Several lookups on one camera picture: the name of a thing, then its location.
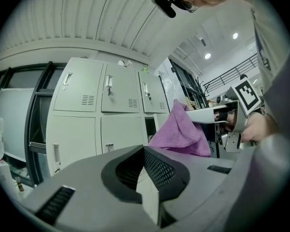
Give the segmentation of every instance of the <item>metal locker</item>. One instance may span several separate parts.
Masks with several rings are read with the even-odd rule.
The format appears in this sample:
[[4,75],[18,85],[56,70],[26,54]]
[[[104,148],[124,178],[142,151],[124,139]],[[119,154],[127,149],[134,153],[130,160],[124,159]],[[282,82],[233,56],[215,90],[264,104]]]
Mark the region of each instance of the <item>metal locker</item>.
[[142,120],[140,117],[102,117],[101,138],[103,153],[144,145]]
[[104,78],[102,112],[139,113],[135,71],[107,64]]
[[103,64],[73,60],[64,71],[54,110],[95,112]]
[[95,121],[88,117],[52,116],[52,132],[46,145],[47,154],[53,154],[54,172],[97,154]]
[[144,113],[168,113],[168,104],[160,78],[145,72],[139,72],[139,76]]

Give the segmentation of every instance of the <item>person's hand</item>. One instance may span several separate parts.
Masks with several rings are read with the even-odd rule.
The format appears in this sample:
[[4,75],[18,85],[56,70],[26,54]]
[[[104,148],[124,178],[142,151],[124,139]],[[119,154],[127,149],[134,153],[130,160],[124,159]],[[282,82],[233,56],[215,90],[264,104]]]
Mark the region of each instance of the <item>person's hand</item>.
[[277,124],[271,117],[252,112],[242,132],[242,143],[250,140],[259,142],[274,133],[277,133]]

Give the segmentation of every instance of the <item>black railing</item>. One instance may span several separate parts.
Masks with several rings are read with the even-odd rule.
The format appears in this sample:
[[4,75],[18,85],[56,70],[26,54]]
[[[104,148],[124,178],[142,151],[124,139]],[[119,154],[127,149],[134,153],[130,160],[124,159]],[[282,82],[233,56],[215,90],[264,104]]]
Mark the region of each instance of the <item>black railing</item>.
[[257,54],[251,56],[250,58],[236,65],[234,68],[213,79],[212,81],[204,84],[203,86],[205,88],[205,93],[209,93],[221,86],[226,85],[227,83],[233,81],[236,78],[239,78],[240,75],[245,74],[255,67],[258,67]]

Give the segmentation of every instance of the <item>purple towel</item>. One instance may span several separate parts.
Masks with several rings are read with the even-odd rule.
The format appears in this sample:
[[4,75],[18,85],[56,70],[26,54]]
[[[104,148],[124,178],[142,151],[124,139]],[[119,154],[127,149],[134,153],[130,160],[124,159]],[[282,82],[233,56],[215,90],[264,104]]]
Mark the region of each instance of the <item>purple towel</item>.
[[211,151],[201,126],[191,122],[186,110],[188,110],[187,105],[174,100],[169,118],[148,146],[188,155],[210,157]]

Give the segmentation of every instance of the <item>recessed light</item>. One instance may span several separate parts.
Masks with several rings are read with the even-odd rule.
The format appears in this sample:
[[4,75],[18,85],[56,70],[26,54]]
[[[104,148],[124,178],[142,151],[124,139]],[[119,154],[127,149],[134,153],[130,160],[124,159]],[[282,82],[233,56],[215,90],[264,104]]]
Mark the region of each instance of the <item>recessed light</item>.
[[205,59],[209,59],[211,57],[211,54],[210,53],[207,53],[206,55],[205,55]]

